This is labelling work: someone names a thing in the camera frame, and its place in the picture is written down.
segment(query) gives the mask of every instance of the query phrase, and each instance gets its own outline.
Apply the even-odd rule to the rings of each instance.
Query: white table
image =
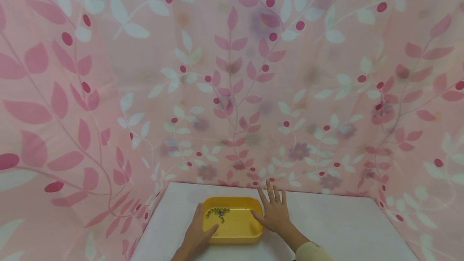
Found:
[[[169,184],[131,261],[169,261],[182,243],[195,207],[208,196],[251,196],[251,188]],[[373,200],[287,193],[290,218],[306,237],[324,246],[335,261],[418,261]],[[292,261],[295,255],[274,233],[255,245],[211,245],[195,261]]]

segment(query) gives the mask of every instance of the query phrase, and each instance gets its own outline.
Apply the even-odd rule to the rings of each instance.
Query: yellow plastic container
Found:
[[[208,212],[213,209],[230,209],[224,213],[222,223],[219,214]],[[219,228],[209,240],[210,244],[253,244],[263,233],[262,225],[254,219],[250,210],[263,214],[260,202],[253,197],[208,197],[203,202],[203,230],[214,224]]]

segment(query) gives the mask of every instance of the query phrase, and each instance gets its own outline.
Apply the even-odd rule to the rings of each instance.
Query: cream sleeve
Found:
[[[296,251],[296,261],[334,261],[324,248],[313,242],[307,242]]]

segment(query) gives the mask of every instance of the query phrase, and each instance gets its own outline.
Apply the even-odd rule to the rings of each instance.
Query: finger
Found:
[[[276,199],[274,197],[274,191],[272,190],[272,187],[271,187],[271,182],[267,180],[266,186],[267,186],[267,195],[269,196],[269,203],[274,203]]]
[[[213,225],[213,227],[211,227],[209,230],[205,232],[206,237],[210,239],[210,237],[212,237],[214,233],[216,233],[218,228],[219,228],[219,224]]]
[[[256,221],[258,221],[263,227],[266,227],[266,221],[262,215],[260,215],[255,210],[251,210],[251,214],[253,215],[253,218],[256,219]]]
[[[274,190],[275,202],[276,202],[276,203],[280,203],[280,194],[279,194],[279,190],[277,189],[277,187],[276,187],[275,185],[272,186],[272,189]]]
[[[287,193],[282,190],[282,204],[287,204]]]
[[[266,205],[266,203],[269,203],[269,202],[267,201],[266,196],[265,196],[264,193],[263,193],[263,189],[262,189],[262,188],[258,187],[258,193],[259,193],[259,198],[261,199],[261,202],[263,203],[263,206]]]

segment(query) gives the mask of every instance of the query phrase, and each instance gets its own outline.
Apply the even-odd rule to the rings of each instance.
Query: pink curtain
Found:
[[[460,260],[463,30],[464,0],[0,0],[0,260],[127,261],[169,182],[266,179]]]

